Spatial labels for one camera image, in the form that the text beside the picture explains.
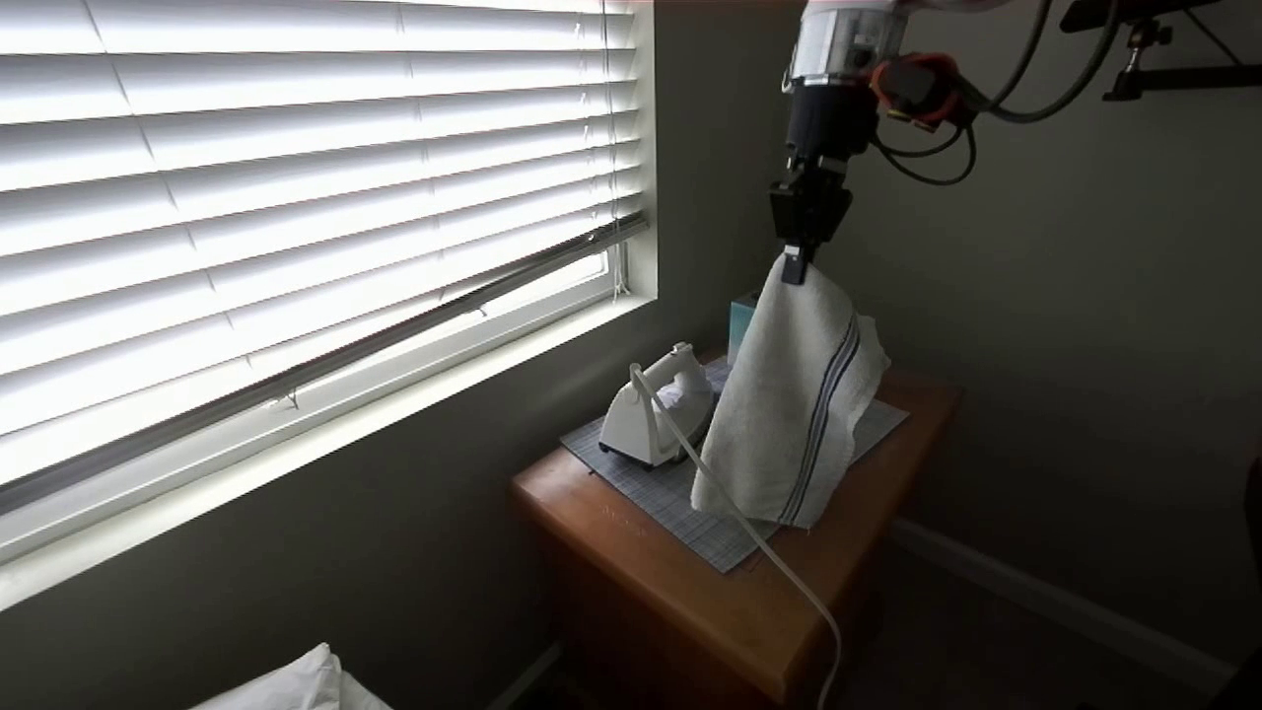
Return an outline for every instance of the white iron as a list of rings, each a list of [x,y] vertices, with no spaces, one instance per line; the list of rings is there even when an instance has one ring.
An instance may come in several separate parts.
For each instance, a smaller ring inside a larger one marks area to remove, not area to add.
[[[648,392],[671,410],[677,429],[699,442],[713,410],[713,385],[689,344],[675,344],[653,365],[641,371]],[[648,404],[636,384],[623,384],[614,404],[600,421],[600,444],[641,467],[662,467],[682,454],[671,429],[660,421],[653,404]]]

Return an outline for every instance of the white window blind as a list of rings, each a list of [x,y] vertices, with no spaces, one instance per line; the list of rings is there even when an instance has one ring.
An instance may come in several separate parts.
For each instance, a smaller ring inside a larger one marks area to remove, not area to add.
[[[0,0],[0,494],[526,271],[414,331],[607,297],[636,37],[636,0]]]

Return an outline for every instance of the towel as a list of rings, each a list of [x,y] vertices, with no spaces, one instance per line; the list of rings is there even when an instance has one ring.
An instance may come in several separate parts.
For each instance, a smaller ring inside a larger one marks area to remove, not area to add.
[[[784,258],[756,297],[700,444],[717,480],[695,475],[689,505],[728,511],[728,498],[741,515],[812,527],[890,364],[876,323],[819,267],[804,283],[784,283],[781,267]]]
[[[231,688],[194,710],[390,710],[341,659],[318,643],[289,667],[274,667],[245,688]]]

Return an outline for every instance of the table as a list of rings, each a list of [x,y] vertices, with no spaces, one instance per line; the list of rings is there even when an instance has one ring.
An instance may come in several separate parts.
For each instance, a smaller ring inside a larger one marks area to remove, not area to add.
[[[886,376],[878,397],[909,417],[840,480],[816,527],[774,535],[837,615],[959,408],[949,384],[916,376]],[[569,451],[515,475],[512,498],[539,532],[569,649],[625,707],[812,701],[832,640],[770,561],[713,572]]]

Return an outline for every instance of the gray wall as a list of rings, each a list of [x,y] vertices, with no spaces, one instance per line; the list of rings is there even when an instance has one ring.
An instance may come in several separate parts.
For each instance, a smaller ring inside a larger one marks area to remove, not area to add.
[[[781,9],[660,9],[662,300],[0,615],[6,710],[186,707],[318,640],[394,707],[483,707],[548,615],[508,479],[756,283]]]
[[[1026,14],[921,14],[904,49],[959,50],[999,88]],[[1262,60],[1256,9],[1203,14]],[[1153,66],[1220,62],[1188,22],[1176,41]],[[1046,49],[1026,106],[1067,83],[1087,41]],[[1262,643],[1241,527],[1262,442],[1262,89],[1109,106],[1114,66],[1046,125],[982,117],[959,189],[863,159],[824,260],[896,364],[965,385],[916,522],[1237,659]]]

